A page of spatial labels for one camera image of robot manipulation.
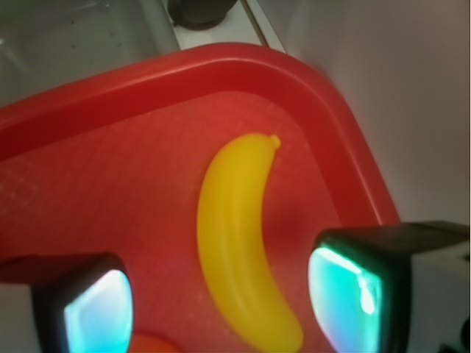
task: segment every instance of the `black object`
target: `black object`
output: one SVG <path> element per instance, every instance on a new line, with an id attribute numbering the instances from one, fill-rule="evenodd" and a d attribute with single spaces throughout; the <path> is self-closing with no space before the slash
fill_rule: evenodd
<path id="1" fill-rule="evenodd" d="M 412 311 L 411 257 L 469 239 L 468 226 L 432 221 L 390 227 L 326 229 L 316 239 L 314 249 L 329 246 L 383 279 L 384 293 L 388 295 L 383 297 L 382 303 L 379 352 L 406 352 Z M 461 339 L 467 339 L 469 344 L 469 336 L 464 337 L 463 332 Z M 440 353 L 449 352 L 454 351 L 445 345 L 441 347 Z"/>
<path id="2" fill-rule="evenodd" d="M 221 23 L 237 0 L 169 0 L 167 10 L 175 24 L 208 29 Z"/>
<path id="3" fill-rule="evenodd" d="M 467 319 L 461 329 L 461 343 L 464 348 L 470 349 L 470 320 Z"/>
<path id="4" fill-rule="evenodd" d="M 108 252 L 0 258 L 0 282 L 28 284 L 43 352 L 68 352 L 63 311 L 110 269 L 125 272 Z"/>

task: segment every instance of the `white wall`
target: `white wall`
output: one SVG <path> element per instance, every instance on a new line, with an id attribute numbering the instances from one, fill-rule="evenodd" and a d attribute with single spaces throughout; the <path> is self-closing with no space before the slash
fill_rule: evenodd
<path id="1" fill-rule="evenodd" d="M 258 0 L 352 109 L 404 221 L 470 223 L 470 2 Z"/>

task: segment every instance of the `plastic toy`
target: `plastic toy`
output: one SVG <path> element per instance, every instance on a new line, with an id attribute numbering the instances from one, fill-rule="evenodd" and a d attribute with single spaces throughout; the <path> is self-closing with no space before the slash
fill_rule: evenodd
<path id="1" fill-rule="evenodd" d="M 221 314 L 249 344 L 295 352 L 302 327 L 272 276 L 263 246 L 263 193 L 277 136 L 243 135 L 214 157 L 197 214 L 199 260 Z"/>

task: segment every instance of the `sink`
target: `sink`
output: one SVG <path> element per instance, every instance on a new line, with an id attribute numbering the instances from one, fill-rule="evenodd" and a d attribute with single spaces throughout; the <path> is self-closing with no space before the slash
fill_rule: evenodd
<path id="1" fill-rule="evenodd" d="M 0 107 L 179 49 L 158 0 L 2 0 Z"/>

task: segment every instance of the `gray surface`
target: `gray surface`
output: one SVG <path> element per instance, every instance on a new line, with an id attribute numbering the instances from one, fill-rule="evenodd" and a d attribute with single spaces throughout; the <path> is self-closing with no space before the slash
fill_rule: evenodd
<path id="1" fill-rule="evenodd" d="M 0 7 L 0 107 L 180 49 L 158 0 L 16 1 Z"/>
<path id="2" fill-rule="evenodd" d="M 470 223 L 470 3 L 258 0 L 352 109 L 404 221 Z"/>

